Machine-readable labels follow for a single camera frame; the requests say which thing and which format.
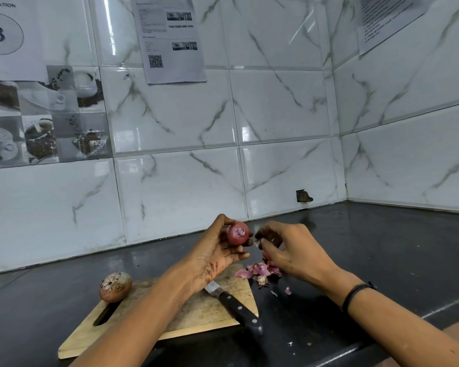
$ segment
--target cutting board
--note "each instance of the cutting board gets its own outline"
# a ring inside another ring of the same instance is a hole
[[[256,316],[258,316],[257,304],[251,293],[250,284],[246,279],[235,278],[234,274],[242,269],[240,264],[227,267],[218,277],[216,282],[225,290],[235,296]],[[97,340],[109,327],[115,324],[123,314],[129,311],[138,299],[149,292],[150,287],[157,282],[157,278],[148,279],[142,282],[133,283],[133,287],[123,301],[118,305],[108,321],[94,326],[98,320],[112,307],[103,300],[90,312],[80,323],[73,333],[66,339],[58,350],[58,358],[78,357],[95,340]],[[218,299],[202,290],[190,299],[179,309],[178,313],[168,325],[165,333],[159,340],[170,339],[178,336],[194,334],[239,324],[233,319]]]

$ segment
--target qr code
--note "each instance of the qr code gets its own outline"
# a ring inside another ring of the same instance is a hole
[[[163,68],[163,61],[161,55],[148,55],[150,59],[150,68]]]

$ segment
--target kitchen knife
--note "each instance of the kitchen knife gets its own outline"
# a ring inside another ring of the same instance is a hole
[[[263,335],[263,327],[258,317],[245,307],[239,300],[225,291],[216,282],[212,281],[204,287],[211,296],[214,296],[226,308],[228,313],[235,318],[245,329],[249,330],[256,338]]]

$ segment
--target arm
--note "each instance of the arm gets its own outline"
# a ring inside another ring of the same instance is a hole
[[[71,367],[139,367],[178,309],[228,265],[247,259],[242,246],[230,246],[219,215],[192,251],[173,265],[136,306],[83,352]]]
[[[363,283],[340,269],[302,224],[270,222],[256,238],[278,267],[311,283],[338,306]],[[279,250],[283,241],[285,249]],[[403,367],[459,367],[457,341],[373,289],[358,292],[348,313]]]

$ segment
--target bracelet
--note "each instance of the bracelet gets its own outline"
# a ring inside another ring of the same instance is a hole
[[[361,285],[355,286],[353,289],[350,290],[349,294],[345,297],[345,300],[342,304],[342,311],[344,313],[349,313],[349,304],[352,301],[352,298],[360,291],[365,288],[372,288],[373,290],[377,290],[377,287],[374,286],[370,281],[368,283],[363,283]]]

